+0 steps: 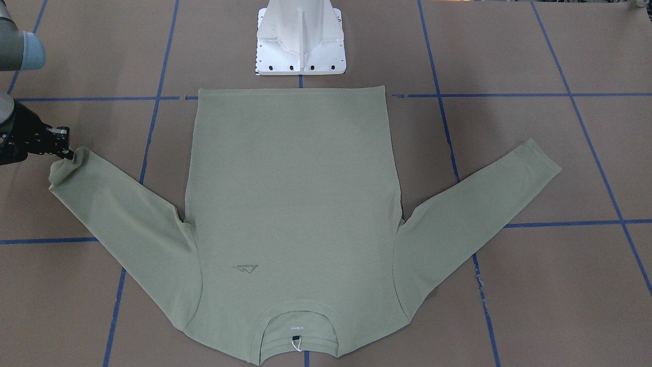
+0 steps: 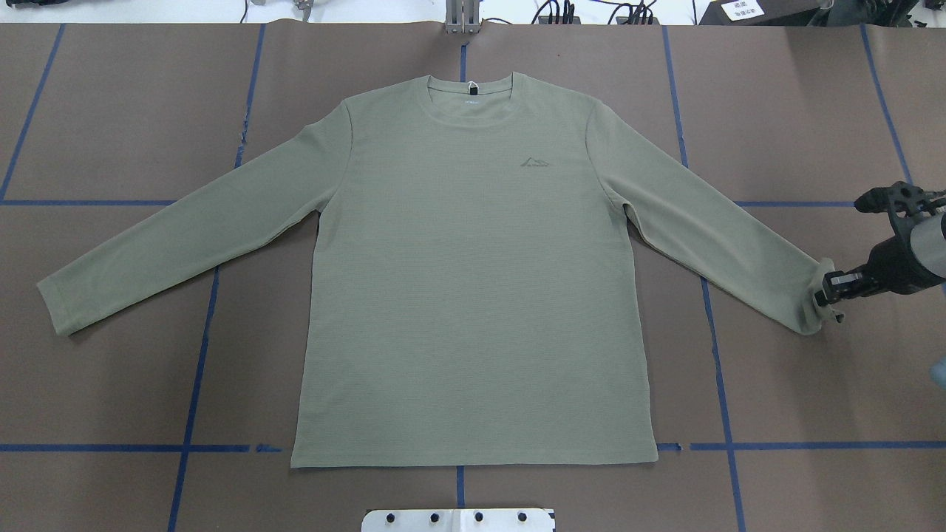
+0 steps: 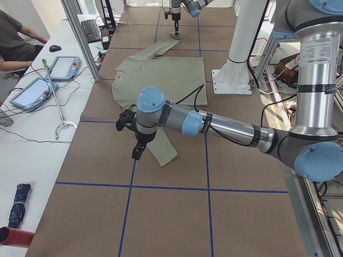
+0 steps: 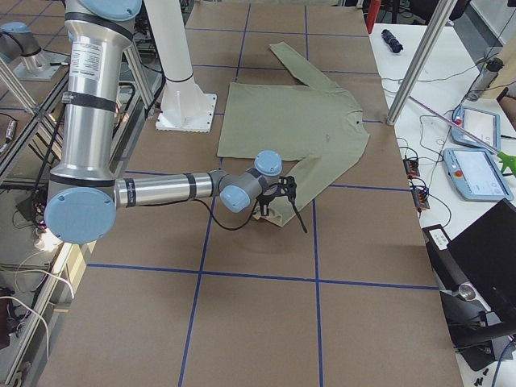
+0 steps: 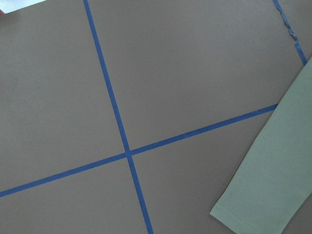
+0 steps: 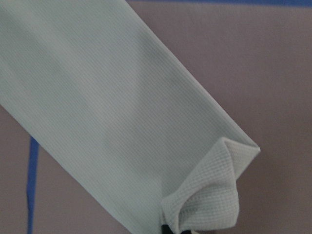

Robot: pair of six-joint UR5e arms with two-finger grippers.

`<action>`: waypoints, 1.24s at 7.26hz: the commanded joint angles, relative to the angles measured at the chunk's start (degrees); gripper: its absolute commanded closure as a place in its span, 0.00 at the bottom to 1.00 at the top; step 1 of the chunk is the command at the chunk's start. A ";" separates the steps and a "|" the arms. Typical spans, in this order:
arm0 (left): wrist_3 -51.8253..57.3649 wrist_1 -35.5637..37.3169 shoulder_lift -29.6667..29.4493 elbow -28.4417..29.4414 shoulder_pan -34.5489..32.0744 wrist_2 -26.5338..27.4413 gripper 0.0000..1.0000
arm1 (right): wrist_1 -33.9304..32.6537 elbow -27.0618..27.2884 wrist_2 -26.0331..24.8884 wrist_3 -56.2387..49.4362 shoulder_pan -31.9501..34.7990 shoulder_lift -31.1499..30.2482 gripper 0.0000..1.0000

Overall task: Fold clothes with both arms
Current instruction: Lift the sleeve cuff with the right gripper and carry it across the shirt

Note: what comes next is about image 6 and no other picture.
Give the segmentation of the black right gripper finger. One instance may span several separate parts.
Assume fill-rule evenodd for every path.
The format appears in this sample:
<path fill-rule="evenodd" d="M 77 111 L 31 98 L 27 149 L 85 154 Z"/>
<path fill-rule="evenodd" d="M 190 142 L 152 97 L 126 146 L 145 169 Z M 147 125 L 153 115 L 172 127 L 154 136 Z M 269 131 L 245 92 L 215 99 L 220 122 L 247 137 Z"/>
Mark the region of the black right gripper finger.
<path fill-rule="evenodd" d="M 161 226 L 161 234 L 171 234 L 171 229 L 167 224 Z"/>

